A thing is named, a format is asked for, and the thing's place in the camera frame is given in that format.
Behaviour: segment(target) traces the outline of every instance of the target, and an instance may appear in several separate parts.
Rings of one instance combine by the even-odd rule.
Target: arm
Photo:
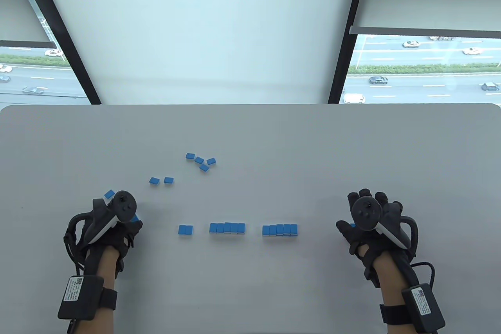
[[[97,275],[104,278],[104,287],[114,289],[115,268],[120,253],[108,246],[99,262]],[[113,311],[108,308],[99,308],[92,321],[79,321],[75,334],[113,334]]]
[[[358,248],[358,254],[363,257],[369,246],[362,245]],[[402,297],[402,290],[409,288],[409,285],[404,280],[397,265],[393,262],[388,252],[383,252],[375,259],[373,264],[376,270],[379,284],[381,285],[381,293],[383,294],[383,303],[387,307],[392,305],[405,305]],[[414,325],[388,325],[388,334],[417,334]]]

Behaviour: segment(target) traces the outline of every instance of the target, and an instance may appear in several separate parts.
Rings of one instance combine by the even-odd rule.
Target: white car
[[[45,56],[62,57],[63,51],[61,51],[60,49],[48,49],[47,51],[45,51]]]
[[[463,53],[465,55],[480,55],[483,51],[478,47],[465,48]]]
[[[365,103],[365,96],[363,94],[351,94],[347,93],[343,97],[343,102],[344,103]]]
[[[402,44],[404,48],[412,48],[412,47],[416,48],[419,47],[420,45],[421,43],[419,43],[417,40],[408,40]]]
[[[11,66],[0,64],[0,73],[10,73],[10,72],[12,72]]]

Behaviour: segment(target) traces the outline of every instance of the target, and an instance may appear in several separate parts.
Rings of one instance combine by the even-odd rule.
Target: lane marking
[[[38,67],[38,66],[22,66],[22,65],[11,65],[13,68],[22,68],[22,69],[45,69],[45,70],[73,70],[71,68],[46,68],[46,67]]]

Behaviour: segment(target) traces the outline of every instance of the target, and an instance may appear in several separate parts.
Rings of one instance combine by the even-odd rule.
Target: black cable
[[[433,289],[433,283],[435,282],[435,267],[430,264],[429,262],[417,262],[415,264],[412,264],[410,267],[416,267],[416,266],[429,266],[431,269],[431,277],[430,277],[430,288]]]

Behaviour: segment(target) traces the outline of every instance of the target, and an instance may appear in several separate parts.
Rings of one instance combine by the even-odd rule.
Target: highway
[[[495,103],[500,91],[483,91],[485,82],[501,83],[501,73],[387,76],[387,85],[369,84],[370,76],[348,76],[345,93],[363,94],[366,103]]]
[[[417,40],[417,48],[404,48],[408,40]],[[480,55],[465,55],[465,48],[483,49]],[[501,40],[457,38],[453,41],[430,40],[424,36],[359,35],[351,64],[360,65],[419,65],[499,63]]]
[[[11,80],[0,83],[0,109],[8,105],[88,105],[85,92],[69,68],[11,65]],[[43,95],[23,94],[24,87],[43,87]]]

